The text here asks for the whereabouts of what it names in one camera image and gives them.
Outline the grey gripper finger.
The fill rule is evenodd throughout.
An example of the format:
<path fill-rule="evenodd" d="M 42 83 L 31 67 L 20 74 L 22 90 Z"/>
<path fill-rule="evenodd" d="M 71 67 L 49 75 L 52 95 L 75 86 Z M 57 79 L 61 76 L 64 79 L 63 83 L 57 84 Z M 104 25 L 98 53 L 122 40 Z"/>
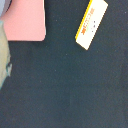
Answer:
<path fill-rule="evenodd" d="M 4 31 L 4 23 L 0 21 L 0 89 L 5 79 L 11 75 L 12 64 L 8 40 Z"/>

